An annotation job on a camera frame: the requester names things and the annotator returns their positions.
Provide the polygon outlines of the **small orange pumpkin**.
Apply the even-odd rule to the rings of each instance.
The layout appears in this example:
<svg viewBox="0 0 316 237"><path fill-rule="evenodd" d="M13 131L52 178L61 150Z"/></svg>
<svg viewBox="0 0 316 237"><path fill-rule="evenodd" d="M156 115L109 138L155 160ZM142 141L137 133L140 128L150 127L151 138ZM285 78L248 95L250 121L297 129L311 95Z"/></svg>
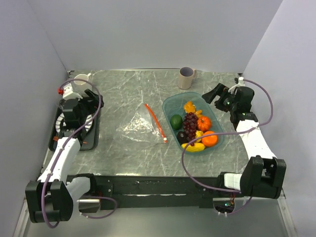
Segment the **small orange pumpkin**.
<svg viewBox="0 0 316 237"><path fill-rule="evenodd" d="M197 120L197 129L203 132L208 131L212 127L212 121L209 117L201 116Z"/></svg>

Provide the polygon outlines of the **purple grape bunch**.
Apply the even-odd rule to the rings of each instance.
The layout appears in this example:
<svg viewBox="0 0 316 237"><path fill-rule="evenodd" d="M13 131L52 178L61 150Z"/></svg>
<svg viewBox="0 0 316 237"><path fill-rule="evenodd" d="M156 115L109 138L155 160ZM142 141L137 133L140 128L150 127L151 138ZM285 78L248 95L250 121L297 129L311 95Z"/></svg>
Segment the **purple grape bunch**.
<svg viewBox="0 0 316 237"><path fill-rule="evenodd" d="M184 117L183 130L187 134L188 142L195 139L196 130L197 130L197 121L198 121L198 117L193 113L186 114Z"/></svg>

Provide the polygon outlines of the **yellow lemon piece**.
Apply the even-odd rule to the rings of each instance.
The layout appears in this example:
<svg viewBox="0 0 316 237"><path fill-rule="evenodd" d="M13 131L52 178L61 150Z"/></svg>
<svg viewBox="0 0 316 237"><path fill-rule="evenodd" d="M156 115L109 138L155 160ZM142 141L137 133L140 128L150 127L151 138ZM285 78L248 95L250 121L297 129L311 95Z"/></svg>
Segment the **yellow lemon piece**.
<svg viewBox="0 0 316 237"><path fill-rule="evenodd" d="M200 138L203 135L203 131L197 130L195 138Z"/></svg>

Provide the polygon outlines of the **orange tangerine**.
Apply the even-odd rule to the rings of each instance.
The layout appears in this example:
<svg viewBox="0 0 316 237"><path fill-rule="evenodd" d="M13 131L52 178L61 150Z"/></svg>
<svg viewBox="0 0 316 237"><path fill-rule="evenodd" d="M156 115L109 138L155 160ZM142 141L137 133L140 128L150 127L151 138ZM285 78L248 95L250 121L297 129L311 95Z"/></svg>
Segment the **orange tangerine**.
<svg viewBox="0 0 316 237"><path fill-rule="evenodd" d="M218 137L217 135L212 135L212 136L207 136L203 137L201 139L201 142L206 146L206 147L213 147L217 144L218 142Z"/></svg>

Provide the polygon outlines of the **clear zip top bag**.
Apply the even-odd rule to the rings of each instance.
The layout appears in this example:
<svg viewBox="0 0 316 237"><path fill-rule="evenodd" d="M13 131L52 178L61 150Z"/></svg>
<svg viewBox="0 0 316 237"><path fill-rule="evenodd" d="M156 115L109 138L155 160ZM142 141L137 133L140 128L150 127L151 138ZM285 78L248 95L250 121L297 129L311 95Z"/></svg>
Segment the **clear zip top bag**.
<svg viewBox="0 0 316 237"><path fill-rule="evenodd" d="M167 137L148 104L142 104L136 110L127 113L116 126L114 138L118 141L147 144L167 143Z"/></svg>

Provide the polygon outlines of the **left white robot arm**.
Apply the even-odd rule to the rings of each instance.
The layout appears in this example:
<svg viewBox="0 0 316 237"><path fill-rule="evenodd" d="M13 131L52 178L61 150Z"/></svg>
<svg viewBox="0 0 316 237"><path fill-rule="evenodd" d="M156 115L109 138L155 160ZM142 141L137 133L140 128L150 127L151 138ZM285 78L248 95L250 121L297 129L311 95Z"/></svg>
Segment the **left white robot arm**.
<svg viewBox="0 0 316 237"><path fill-rule="evenodd" d="M104 106L99 92L85 90L86 97L72 93L63 94L61 100L65 126L60 130L57 148L46 170L37 181L25 188L25 195L32 223L46 223L56 228L60 222L68 221L74 203L82 196L93 198L98 186L93 174L76 176L66 183L71 163L80 151L86 137L85 127L98 116Z"/></svg>

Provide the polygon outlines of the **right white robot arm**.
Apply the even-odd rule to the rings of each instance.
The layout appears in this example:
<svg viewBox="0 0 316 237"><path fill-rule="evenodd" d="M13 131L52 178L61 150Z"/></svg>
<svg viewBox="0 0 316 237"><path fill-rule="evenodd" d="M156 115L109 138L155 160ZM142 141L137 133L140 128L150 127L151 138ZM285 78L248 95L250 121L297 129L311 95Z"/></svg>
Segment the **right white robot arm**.
<svg viewBox="0 0 316 237"><path fill-rule="evenodd" d="M241 137L249 161L241 174L222 172L216 191L227 197L233 190L244 196L277 199L286 172L286 163L277 159L267 145L256 115L251 110L254 90L246 86L229 89L219 83L202 98L223 112L230 113L235 131Z"/></svg>

